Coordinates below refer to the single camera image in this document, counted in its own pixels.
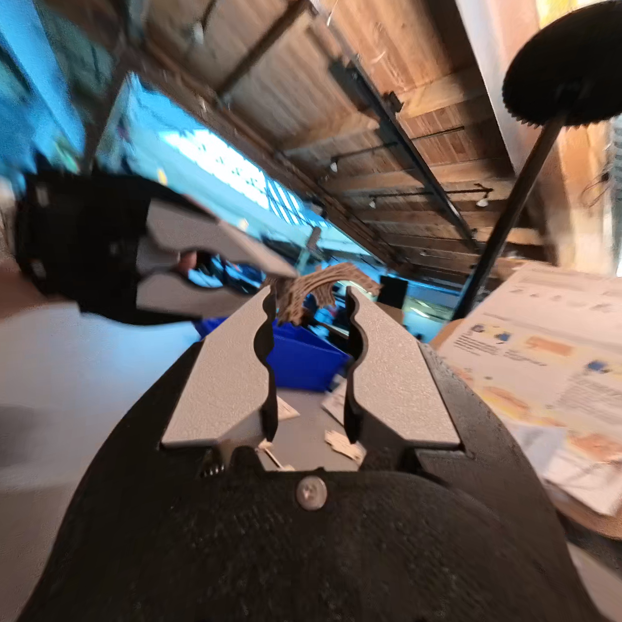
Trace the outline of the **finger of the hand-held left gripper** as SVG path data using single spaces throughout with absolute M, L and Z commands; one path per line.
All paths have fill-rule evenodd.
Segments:
M 148 236 L 172 253 L 201 251 L 234 264 L 248 264 L 270 276 L 298 277 L 298 271 L 260 240 L 213 214 L 193 212 L 173 203 L 152 200 L 145 221 Z
M 191 318 L 228 317 L 258 291 L 258 286 L 236 279 L 206 277 L 196 283 L 176 272 L 155 272 L 139 281 L 136 307 Z

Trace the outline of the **blue divided plastic bin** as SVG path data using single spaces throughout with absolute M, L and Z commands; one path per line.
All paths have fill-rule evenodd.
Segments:
M 240 329 L 243 338 L 256 337 L 262 323 L 244 318 L 210 318 L 193 322 L 200 338 L 206 338 L 223 323 L 232 323 L 233 328 Z M 349 356 L 328 342 L 317 337 L 304 328 L 279 328 L 276 321 L 272 324 L 274 347 L 268 354 L 267 363 L 274 372 L 276 387 L 284 387 L 302 391 L 328 391 L 333 377 L 342 371 L 349 360 Z M 232 389 L 234 392 L 244 392 L 247 386 L 247 377 L 236 371 L 229 370 L 219 377 L 222 389 Z

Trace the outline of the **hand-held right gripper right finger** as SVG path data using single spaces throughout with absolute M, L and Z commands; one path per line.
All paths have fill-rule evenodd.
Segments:
M 419 341 L 349 286 L 343 426 L 365 448 L 458 448 L 459 434 Z

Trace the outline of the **wooden tower base model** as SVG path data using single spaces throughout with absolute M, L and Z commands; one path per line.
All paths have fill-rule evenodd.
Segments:
M 338 282 L 350 282 L 364 292 L 378 296 L 382 285 L 351 262 L 340 262 L 297 277 L 267 276 L 260 288 L 270 287 L 276 294 L 277 320 L 280 324 L 300 325 L 304 301 L 312 295 L 320 308 L 335 305 L 332 288 Z

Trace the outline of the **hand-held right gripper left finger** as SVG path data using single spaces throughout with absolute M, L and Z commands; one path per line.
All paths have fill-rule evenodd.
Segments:
M 164 447 L 237 447 L 278 428 L 274 371 L 276 296 L 261 289 L 203 340 L 162 436 Z

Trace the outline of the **large printed instruction sheet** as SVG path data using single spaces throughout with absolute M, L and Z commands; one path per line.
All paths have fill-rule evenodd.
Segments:
M 621 277 L 525 266 L 437 353 L 497 415 L 621 464 Z

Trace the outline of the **person's left forearm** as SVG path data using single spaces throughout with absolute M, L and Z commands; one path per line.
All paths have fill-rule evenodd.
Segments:
M 12 259 L 1 260 L 1 321 L 36 308 L 64 306 L 78 310 L 77 303 L 53 295 L 47 297 L 28 281 Z

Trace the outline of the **black stand with round disc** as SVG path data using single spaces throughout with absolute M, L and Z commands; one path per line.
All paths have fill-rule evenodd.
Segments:
M 464 319 L 476 306 L 561 131 L 621 113 L 621 87 L 613 76 L 619 53 L 620 1 L 595 3 L 560 17 L 517 52 L 503 80 L 502 100 L 514 119 L 541 127 L 541 131 L 463 288 L 452 320 Z

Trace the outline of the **black monitor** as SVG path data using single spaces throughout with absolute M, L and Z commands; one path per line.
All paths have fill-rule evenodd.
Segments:
M 376 299 L 377 303 L 402 310 L 408 293 L 408 280 L 383 275 L 380 277 L 380 285 L 381 289 Z

